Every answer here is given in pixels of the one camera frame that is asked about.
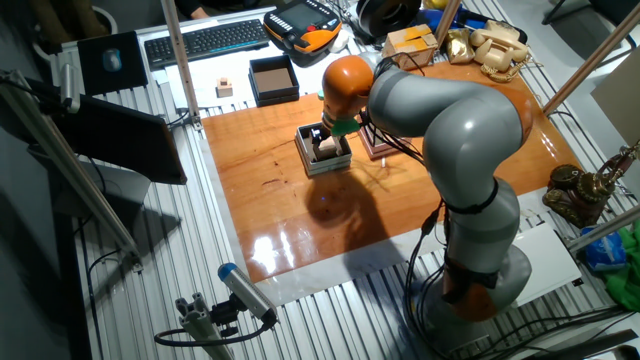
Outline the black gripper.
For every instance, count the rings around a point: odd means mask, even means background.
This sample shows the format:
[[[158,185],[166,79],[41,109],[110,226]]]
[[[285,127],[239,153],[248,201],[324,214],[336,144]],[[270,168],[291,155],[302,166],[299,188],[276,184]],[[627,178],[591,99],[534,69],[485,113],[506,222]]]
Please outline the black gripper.
[[[342,156],[344,154],[344,150],[342,147],[342,135],[334,135],[330,128],[322,125],[320,128],[314,128],[310,130],[310,139],[312,144],[312,153],[313,160],[318,161],[320,159],[320,144],[321,142],[326,141],[331,138],[336,145],[336,154],[337,156]]]

